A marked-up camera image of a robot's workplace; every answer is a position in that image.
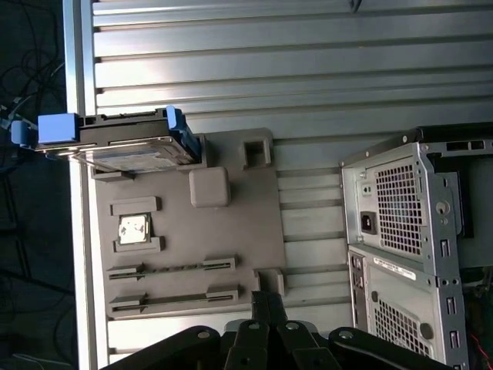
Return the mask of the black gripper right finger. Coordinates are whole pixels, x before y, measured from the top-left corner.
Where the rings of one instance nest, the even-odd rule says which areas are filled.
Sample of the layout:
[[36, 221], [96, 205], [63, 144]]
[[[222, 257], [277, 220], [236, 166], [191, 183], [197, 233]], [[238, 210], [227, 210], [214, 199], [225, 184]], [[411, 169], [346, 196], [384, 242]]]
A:
[[327, 338], [287, 318], [283, 299], [269, 294], [270, 323], [295, 369], [448, 369], [414, 351], [356, 328], [340, 327]]

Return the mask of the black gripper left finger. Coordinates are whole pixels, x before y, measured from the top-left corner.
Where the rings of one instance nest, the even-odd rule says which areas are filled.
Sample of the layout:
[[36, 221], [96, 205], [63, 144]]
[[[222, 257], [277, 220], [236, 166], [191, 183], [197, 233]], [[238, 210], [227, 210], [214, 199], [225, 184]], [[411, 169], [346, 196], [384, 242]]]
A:
[[270, 335], [268, 293], [252, 293], [252, 317], [220, 335], [194, 326], [107, 365], [107, 369], [265, 369]]

